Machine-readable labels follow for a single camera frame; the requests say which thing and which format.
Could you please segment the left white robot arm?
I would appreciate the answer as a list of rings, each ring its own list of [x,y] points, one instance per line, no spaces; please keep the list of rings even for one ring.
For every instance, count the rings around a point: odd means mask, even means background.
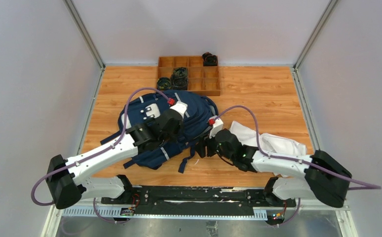
[[[126,158],[159,148],[165,141],[174,139],[183,125],[186,113],[183,104],[164,111],[150,124],[139,123],[87,153],[64,159],[53,157],[48,166],[47,186],[57,209],[75,205],[81,199],[108,197],[121,204],[129,203],[133,191],[122,177],[91,178],[96,172]]]

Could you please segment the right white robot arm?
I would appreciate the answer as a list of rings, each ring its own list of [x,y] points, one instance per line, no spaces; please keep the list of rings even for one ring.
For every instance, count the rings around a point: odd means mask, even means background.
[[[229,165],[247,172],[271,172],[264,189],[264,201],[276,206],[290,198],[316,198],[330,207],[344,205],[352,174],[327,152],[312,155],[287,155],[260,151],[255,138],[239,141],[228,129],[215,136],[207,135],[195,147],[201,157],[218,155]]]

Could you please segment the navy blue backpack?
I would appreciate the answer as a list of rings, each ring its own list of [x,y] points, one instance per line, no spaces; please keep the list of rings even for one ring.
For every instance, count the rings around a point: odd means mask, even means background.
[[[187,105],[182,123],[160,116],[170,110],[168,99]],[[195,155],[199,141],[208,136],[211,126],[208,121],[219,114],[213,100],[183,90],[166,90],[162,94],[148,93],[129,102],[127,109],[122,109],[118,117],[119,130],[101,140],[103,145],[116,140],[124,130],[132,136],[139,134],[139,126],[150,135],[148,142],[139,139],[139,153],[126,162],[124,168],[137,164],[150,169],[158,169],[170,158],[189,148],[190,155],[183,159],[178,172],[183,173],[189,159]]]

